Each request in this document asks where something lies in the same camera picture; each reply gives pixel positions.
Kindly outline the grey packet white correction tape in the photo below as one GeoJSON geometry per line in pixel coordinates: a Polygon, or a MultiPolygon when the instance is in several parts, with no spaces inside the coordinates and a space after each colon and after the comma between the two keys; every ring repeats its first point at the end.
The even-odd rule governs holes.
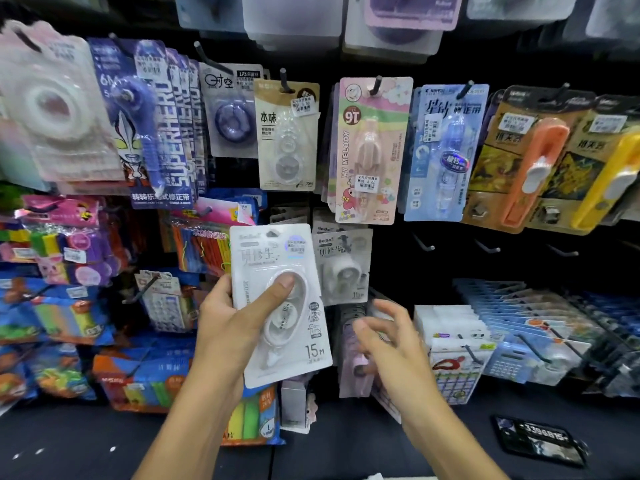
{"type": "Polygon", "coordinates": [[[366,303],[372,228],[312,235],[324,306],[366,303]]]}

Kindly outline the person's left forearm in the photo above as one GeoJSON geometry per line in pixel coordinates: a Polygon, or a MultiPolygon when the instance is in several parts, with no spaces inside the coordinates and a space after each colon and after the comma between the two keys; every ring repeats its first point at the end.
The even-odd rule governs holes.
{"type": "Polygon", "coordinates": [[[242,368],[194,363],[131,480],[212,480],[242,392],[242,368]]]}

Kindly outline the orange packet of colourful sticks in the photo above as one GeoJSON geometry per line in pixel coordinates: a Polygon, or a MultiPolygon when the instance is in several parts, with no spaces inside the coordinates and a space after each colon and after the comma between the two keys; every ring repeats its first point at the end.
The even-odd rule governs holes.
{"type": "Polygon", "coordinates": [[[177,255],[181,271],[222,276],[231,271],[231,227],[256,225],[259,210],[244,195],[202,196],[193,209],[159,210],[163,250],[177,255]]]}

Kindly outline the pale purple blister packet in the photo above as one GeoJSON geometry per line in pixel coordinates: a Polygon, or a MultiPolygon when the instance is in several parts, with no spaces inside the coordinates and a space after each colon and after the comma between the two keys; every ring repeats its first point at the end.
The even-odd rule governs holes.
{"type": "Polygon", "coordinates": [[[344,304],[339,306],[339,332],[336,339],[338,352],[335,364],[338,368],[339,398],[362,398],[371,395],[374,382],[373,374],[365,367],[369,360],[359,352],[359,341],[353,330],[353,322],[367,314],[366,303],[344,304]]]}

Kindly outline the orange and blue clay packet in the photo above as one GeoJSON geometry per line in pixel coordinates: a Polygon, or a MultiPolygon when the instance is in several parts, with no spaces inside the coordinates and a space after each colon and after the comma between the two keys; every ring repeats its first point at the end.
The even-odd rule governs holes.
{"type": "Polygon", "coordinates": [[[112,409],[167,413],[183,386],[196,339],[160,337],[142,346],[105,348],[93,358],[92,373],[112,409]]]}

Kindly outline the row of dark blue packets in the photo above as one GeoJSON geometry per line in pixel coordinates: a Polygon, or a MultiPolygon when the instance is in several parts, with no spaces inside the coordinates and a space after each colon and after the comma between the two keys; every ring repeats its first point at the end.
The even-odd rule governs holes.
{"type": "Polygon", "coordinates": [[[584,355],[584,395],[640,400],[640,295],[564,289],[564,297],[598,327],[584,355]]]}

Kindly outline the small white box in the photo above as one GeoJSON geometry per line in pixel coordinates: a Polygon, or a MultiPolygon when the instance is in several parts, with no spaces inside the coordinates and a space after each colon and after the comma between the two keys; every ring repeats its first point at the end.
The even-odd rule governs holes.
{"type": "Polygon", "coordinates": [[[287,379],[280,385],[280,429],[282,431],[308,435],[315,418],[315,400],[309,399],[304,380],[287,379]]]}

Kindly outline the person's right hand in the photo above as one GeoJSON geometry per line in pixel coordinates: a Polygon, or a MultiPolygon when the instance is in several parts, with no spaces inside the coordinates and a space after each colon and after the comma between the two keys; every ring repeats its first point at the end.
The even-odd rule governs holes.
{"type": "MultiPolygon", "coordinates": [[[[372,306],[375,311],[389,316],[389,319],[386,319],[388,320],[388,335],[379,332],[380,337],[388,342],[388,366],[376,367],[370,357],[364,355],[370,359],[370,370],[379,375],[382,385],[395,407],[398,409],[394,399],[399,399],[401,393],[408,393],[416,389],[438,391],[429,365],[426,347],[416,331],[407,309],[385,299],[374,299],[372,306]]],[[[384,318],[366,316],[359,319],[384,318]]]]}

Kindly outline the stack of white grid packets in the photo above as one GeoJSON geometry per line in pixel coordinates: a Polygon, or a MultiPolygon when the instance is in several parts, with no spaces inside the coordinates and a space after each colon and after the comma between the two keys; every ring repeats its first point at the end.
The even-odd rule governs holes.
{"type": "Polygon", "coordinates": [[[437,389],[449,405],[467,404],[497,348],[487,325],[470,305],[416,305],[413,323],[437,389]]]}

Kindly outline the yellow correction tape packet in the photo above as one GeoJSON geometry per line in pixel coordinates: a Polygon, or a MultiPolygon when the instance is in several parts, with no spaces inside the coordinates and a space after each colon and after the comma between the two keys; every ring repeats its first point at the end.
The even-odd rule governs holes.
{"type": "Polygon", "coordinates": [[[525,227],[587,235],[639,173],[640,96],[599,96],[572,129],[525,227]]]}

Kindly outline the pink clear tape roll packet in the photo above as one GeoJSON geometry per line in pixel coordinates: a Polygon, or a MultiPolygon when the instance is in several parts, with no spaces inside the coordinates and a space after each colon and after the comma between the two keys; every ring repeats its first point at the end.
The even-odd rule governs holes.
{"type": "Polygon", "coordinates": [[[9,20],[0,29],[0,107],[24,145],[20,176],[62,194],[124,196],[124,170],[113,142],[88,42],[50,23],[9,20]]]}

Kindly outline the person's right forearm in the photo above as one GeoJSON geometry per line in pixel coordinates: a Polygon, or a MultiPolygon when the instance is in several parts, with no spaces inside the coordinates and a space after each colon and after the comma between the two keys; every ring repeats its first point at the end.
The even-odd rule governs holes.
{"type": "Polygon", "coordinates": [[[394,402],[404,432],[438,480],[510,480],[437,390],[401,393],[394,402]]]}

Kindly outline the beige packet clear correction tape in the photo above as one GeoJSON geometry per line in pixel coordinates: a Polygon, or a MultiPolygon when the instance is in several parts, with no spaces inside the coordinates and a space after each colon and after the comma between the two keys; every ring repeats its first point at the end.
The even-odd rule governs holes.
{"type": "Polygon", "coordinates": [[[263,191],[312,192],[316,187],[320,86],[315,82],[254,79],[263,191]]]}

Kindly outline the pink packet of colourful erasers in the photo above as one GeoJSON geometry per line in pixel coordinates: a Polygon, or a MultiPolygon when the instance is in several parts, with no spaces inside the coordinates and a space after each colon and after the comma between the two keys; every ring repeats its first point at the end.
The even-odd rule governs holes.
{"type": "Polygon", "coordinates": [[[128,267],[120,221],[106,211],[105,198],[30,194],[22,203],[14,215],[46,283],[106,287],[128,267]]]}

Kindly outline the black shelf label tag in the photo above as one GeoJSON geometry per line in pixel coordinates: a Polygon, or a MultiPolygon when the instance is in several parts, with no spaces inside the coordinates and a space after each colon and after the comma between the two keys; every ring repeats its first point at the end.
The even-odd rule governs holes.
{"type": "Polygon", "coordinates": [[[573,468],[587,467],[588,447],[564,428],[503,415],[492,415],[491,421],[505,453],[573,468]]]}

